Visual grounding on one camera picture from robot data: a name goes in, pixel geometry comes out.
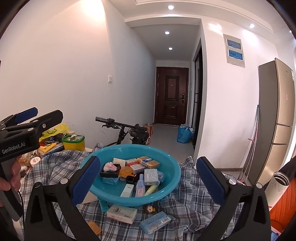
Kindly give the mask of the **white square carton box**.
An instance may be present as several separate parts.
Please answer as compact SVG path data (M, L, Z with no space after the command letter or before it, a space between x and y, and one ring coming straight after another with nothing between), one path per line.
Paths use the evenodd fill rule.
M86 197L84 198L82 204L91 203L91 202L97 202L98 197L94 195L92 192L88 191Z

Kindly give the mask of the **orange plastic case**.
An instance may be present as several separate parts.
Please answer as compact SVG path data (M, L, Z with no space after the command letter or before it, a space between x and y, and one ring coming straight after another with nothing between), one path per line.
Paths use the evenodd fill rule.
M101 233L101 228L94 221L88 221L87 224L96 235L99 235Z

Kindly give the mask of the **small black box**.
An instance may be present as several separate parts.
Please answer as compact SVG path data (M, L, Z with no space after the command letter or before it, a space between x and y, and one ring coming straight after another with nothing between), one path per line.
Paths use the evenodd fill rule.
M137 182L138 182L138 175L135 175L135 176L127 176L126 179L126 184L131 184L131 185L136 185Z

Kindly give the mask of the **green cream tube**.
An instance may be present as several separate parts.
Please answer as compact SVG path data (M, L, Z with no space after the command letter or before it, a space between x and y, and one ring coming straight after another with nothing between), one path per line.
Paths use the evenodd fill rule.
M148 196L153 194L157 190L158 186L157 185L151 185L148 190L145 192L144 196Z

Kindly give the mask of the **grey lighter case box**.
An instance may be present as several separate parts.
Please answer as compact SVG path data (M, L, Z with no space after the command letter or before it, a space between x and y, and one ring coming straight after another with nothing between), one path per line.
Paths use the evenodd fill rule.
M159 181L157 169L144 170L144 184L145 186L151 186L151 185L159 186L160 181Z

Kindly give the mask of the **yellow plastic bag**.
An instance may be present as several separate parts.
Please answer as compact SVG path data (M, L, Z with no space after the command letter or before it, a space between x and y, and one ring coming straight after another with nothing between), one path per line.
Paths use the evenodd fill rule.
M60 123L51 129L42 132L42 136L39 138L39 142L42 142L44 139L53 137L60 133L66 133L69 131L69 126L66 123Z

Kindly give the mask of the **white round jar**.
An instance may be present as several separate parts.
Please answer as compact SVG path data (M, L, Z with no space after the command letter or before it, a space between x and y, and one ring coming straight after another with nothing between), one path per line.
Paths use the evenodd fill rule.
M32 167L36 166L41 161L40 157L34 157L30 160L30 165Z

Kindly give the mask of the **yellow green-lidded container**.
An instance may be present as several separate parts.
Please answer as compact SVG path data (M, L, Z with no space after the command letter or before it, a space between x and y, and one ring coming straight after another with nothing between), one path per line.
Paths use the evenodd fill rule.
M62 143L64 145L65 150L85 150L85 137L83 135L66 135L62 138Z

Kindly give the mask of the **white patterned cylinder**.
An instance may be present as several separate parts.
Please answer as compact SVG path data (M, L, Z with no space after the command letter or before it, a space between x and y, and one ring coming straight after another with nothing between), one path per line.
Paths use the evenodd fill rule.
M271 210L281 199L288 186L290 180L288 176L282 172L275 172L265 189L268 209Z

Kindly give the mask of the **teal cosmetic tube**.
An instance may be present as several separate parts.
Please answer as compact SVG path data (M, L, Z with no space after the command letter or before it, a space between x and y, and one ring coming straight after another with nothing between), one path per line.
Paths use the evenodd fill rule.
M109 210L109 206L106 201L98 199L98 202L101 208L101 212L107 212Z

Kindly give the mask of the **blue plaid cloth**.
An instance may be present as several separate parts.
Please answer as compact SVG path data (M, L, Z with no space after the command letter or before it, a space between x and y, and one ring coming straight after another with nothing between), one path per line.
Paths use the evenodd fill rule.
M70 178L89 154L86 151L62 151L44 157L23 179L20 193L24 206L28 205L36 182L53 185L62 178ZM98 201L79 204L77 208L85 221L93 221L101 228L101 240L196 240L220 206L208 194L191 156L180 163L180 168L178 186L168 196L152 204L157 212L163 211L168 215L171 222L151 235L145 234L139 226L141 221L150 217L143 207L139 208L131 225L108 218Z

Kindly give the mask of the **white tissue pack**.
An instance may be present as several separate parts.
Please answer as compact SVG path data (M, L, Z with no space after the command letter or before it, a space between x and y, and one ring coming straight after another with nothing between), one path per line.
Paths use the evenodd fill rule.
M114 204L106 213L108 218L131 225L137 216L137 209Z

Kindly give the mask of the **black open tray box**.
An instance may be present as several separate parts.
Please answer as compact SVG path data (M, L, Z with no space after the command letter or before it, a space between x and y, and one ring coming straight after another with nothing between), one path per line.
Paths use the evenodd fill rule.
M99 172L102 178L117 178L121 170L120 164L106 163Z

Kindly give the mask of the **small teal white carton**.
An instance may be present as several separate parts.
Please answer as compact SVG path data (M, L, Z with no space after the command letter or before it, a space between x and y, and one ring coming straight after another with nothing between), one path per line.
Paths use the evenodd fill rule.
M133 194L134 194L134 185L126 184L123 191L121 192L120 197L130 198L130 197L133 197Z

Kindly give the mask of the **gold refrigerator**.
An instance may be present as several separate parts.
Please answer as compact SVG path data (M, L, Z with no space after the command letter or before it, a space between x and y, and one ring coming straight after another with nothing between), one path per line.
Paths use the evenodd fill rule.
M248 179L265 185L280 170L292 136L295 83L292 70L279 59L262 64L259 72L259 122Z

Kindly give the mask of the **small blue lotion bottle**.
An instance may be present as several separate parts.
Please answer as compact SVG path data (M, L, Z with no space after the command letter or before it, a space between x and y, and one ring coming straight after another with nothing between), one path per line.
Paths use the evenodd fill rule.
M136 185L135 197L142 197L145 194L144 175L139 175L139 180Z

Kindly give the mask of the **red white cigarette pack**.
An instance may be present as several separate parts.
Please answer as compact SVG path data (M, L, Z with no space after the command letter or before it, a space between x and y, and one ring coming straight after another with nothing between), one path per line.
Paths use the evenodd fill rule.
M133 174L141 173L146 168L144 165L140 164L136 158L126 160L126 165L132 169Z

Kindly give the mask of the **small doll figurine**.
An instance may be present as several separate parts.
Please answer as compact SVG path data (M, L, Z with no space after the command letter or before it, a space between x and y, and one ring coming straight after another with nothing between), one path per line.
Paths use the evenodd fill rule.
M144 212L147 214L156 213L157 209L153 207L152 205L145 205L144 206Z

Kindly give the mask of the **light blue wipes pack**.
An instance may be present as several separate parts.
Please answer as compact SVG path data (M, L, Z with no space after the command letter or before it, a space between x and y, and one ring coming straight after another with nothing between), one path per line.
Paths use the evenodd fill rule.
M150 235L171 222L171 218L163 211L140 222L140 228Z

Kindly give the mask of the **blue shopping bag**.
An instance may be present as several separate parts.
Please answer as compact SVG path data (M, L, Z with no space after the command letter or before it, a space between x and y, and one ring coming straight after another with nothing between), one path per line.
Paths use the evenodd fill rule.
M178 127L177 142L185 144L188 143L194 136L194 130L186 124Z

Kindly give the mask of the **dark brown entrance door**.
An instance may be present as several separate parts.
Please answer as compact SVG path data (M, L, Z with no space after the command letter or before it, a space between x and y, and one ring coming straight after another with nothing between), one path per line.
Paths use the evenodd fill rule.
M189 68L157 67L154 123L180 126L186 123Z

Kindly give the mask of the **wall electrical panel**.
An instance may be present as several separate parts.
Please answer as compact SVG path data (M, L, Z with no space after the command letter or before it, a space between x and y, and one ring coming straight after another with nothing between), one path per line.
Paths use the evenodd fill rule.
M241 40L226 34L223 34L223 38L227 63L244 68L245 62Z

